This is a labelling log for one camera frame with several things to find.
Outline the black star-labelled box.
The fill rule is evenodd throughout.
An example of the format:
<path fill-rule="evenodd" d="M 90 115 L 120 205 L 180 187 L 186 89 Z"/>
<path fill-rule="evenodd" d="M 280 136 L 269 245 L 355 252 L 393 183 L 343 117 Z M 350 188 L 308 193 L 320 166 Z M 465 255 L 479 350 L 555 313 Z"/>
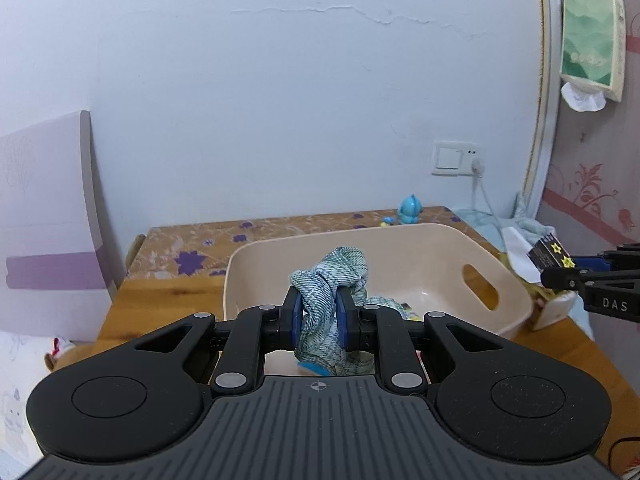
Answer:
<path fill-rule="evenodd" d="M 539 281 L 544 286 L 565 285 L 576 266 L 573 258 L 552 233 L 537 240 L 527 255 L 539 271 Z"/>

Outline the green checked cloth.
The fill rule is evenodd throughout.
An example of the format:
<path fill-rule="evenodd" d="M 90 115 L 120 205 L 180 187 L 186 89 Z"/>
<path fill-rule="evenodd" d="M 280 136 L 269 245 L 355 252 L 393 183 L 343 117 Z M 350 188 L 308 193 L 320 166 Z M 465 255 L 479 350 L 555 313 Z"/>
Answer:
<path fill-rule="evenodd" d="M 297 361 L 326 367 L 331 376 L 367 375 L 373 372 L 372 354 L 346 352 L 338 343 L 335 297 L 346 287 L 355 304 L 367 302 L 368 266 L 364 253 L 356 247 L 337 247 L 310 269 L 290 275 L 290 285 L 303 299 L 303 324 L 294 351 Z"/>

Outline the gold tissue box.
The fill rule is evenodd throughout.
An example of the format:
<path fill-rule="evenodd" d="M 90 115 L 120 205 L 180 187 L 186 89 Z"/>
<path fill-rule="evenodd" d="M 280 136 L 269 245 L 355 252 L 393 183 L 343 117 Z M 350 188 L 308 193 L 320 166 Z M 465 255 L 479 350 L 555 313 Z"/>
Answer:
<path fill-rule="evenodd" d="M 533 301 L 528 328 L 542 330 L 567 318 L 576 302 L 576 292 L 552 292 L 551 289 L 543 288 L 540 271 L 528 256 L 533 246 L 513 226 L 503 228 L 501 236 L 506 248 L 501 261 L 520 280 Z"/>

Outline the long blue cartoon box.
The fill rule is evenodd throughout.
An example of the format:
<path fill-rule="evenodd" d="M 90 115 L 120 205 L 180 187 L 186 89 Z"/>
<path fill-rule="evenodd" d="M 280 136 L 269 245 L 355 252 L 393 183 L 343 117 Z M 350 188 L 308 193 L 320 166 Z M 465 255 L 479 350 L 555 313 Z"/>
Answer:
<path fill-rule="evenodd" d="M 400 313 L 405 320 L 408 321 L 421 321 L 422 318 L 416 312 L 414 312 L 408 304 L 400 305 Z"/>

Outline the blue cartoon card pack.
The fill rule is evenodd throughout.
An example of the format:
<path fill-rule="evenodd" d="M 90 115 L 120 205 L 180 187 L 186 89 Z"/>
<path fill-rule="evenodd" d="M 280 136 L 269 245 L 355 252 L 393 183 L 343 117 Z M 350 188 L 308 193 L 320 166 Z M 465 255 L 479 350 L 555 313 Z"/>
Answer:
<path fill-rule="evenodd" d="M 324 366 L 308 361 L 298 361 L 297 368 L 303 376 L 331 376 L 331 372 Z"/>

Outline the beige plastic storage bin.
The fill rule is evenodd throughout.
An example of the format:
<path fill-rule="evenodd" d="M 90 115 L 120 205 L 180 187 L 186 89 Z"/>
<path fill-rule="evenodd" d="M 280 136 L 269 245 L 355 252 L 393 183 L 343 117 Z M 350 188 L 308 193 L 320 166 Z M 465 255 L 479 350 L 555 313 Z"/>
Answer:
<path fill-rule="evenodd" d="M 417 314 L 439 310 L 512 338 L 533 313 L 521 282 L 471 237 L 437 223 L 308 234 L 250 243 L 231 256 L 224 317 L 258 304 L 280 304 L 288 277 L 340 246 L 366 256 L 367 291 L 408 304 Z"/>

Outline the light blue blanket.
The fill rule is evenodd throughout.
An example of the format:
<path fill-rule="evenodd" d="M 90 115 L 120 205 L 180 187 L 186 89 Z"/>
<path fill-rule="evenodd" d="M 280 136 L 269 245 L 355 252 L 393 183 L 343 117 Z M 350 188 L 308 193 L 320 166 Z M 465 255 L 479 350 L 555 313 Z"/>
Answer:
<path fill-rule="evenodd" d="M 541 237 L 556 234 L 553 226 L 545 226 L 526 214 L 525 200 L 521 193 L 516 196 L 512 214 L 508 218 L 495 217 L 490 212 L 476 209 L 459 209 L 454 214 L 468 224 L 474 231 L 498 249 L 506 251 L 502 231 L 513 228 L 529 245 L 534 246 Z"/>

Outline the floral patterned nightstand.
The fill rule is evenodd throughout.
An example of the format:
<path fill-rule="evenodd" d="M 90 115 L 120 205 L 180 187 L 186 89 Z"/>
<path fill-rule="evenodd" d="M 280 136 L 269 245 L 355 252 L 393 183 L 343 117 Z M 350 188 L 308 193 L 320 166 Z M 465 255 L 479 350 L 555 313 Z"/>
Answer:
<path fill-rule="evenodd" d="M 390 210 L 232 220 L 150 229 L 128 263 L 127 278 L 169 280 L 202 274 L 223 276 L 239 248 L 273 238 L 380 226 Z"/>

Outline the blue cartoon figurine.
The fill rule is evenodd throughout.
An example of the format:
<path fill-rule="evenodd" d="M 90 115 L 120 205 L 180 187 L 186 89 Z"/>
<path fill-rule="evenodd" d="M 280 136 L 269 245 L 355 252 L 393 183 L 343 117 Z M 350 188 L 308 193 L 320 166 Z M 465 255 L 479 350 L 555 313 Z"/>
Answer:
<path fill-rule="evenodd" d="M 423 206 L 414 195 L 404 198 L 397 209 L 397 218 L 401 224 L 416 224 L 420 220 Z"/>

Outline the hanging green tissue pack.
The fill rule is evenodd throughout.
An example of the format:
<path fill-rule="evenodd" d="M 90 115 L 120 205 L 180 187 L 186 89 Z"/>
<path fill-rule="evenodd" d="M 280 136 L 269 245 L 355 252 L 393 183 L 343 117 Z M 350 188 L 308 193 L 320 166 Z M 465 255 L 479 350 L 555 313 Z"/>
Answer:
<path fill-rule="evenodd" d="M 623 0 L 563 0 L 561 94 L 575 112 L 598 112 L 624 92 Z"/>

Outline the purple white board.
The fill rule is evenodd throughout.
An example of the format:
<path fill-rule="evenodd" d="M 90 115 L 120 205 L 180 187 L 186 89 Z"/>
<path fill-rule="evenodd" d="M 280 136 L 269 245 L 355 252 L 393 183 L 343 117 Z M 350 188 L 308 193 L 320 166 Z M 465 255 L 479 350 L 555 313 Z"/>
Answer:
<path fill-rule="evenodd" d="M 1 139 L 1 326 L 94 341 L 115 283 L 100 232 L 85 110 Z"/>

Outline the white wall switch socket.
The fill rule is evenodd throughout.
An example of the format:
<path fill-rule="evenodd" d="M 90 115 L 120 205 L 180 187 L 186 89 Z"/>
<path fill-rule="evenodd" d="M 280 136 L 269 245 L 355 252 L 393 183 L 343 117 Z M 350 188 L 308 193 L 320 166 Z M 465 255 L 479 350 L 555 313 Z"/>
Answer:
<path fill-rule="evenodd" d="M 482 148 L 471 142 L 435 141 L 432 174 L 445 177 L 473 177 L 472 161 Z"/>

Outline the cream door frame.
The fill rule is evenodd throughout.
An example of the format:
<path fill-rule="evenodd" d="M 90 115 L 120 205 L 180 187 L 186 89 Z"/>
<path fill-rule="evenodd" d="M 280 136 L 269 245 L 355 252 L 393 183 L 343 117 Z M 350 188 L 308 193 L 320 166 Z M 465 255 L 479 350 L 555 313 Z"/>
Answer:
<path fill-rule="evenodd" d="M 562 0 L 540 0 L 541 62 L 539 99 L 532 152 L 523 186 L 529 217 L 536 217 L 544 194 L 560 107 Z"/>

